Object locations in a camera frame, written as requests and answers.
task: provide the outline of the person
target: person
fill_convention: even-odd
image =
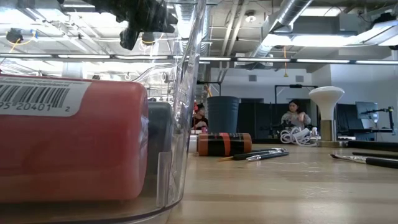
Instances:
[[[207,118],[205,118],[205,106],[203,104],[198,105],[198,109],[195,112],[195,115],[193,115],[192,118],[192,129],[194,130],[201,130],[202,127],[208,127],[209,126],[209,121]]]
[[[301,109],[300,101],[294,99],[289,102],[289,110],[282,116],[281,123],[292,123],[303,130],[311,123],[311,118]]]

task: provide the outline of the monitor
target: monitor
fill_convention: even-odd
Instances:
[[[371,102],[356,102],[356,111],[358,114],[358,119],[372,119],[378,120],[379,113],[375,112],[378,110],[377,103]]]

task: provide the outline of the wooden table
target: wooden table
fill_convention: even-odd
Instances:
[[[398,223],[398,170],[329,156],[351,149],[286,148],[289,156],[257,162],[190,155],[168,223]]]

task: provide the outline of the gray trash can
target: gray trash can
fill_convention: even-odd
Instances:
[[[236,133],[239,98],[213,96],[207,98],[209,133]]]

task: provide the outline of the barcode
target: barcode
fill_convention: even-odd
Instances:
[[[0,85],[0,102],[12,103],[44,103],[52,108],[62,108],[69,88]]]

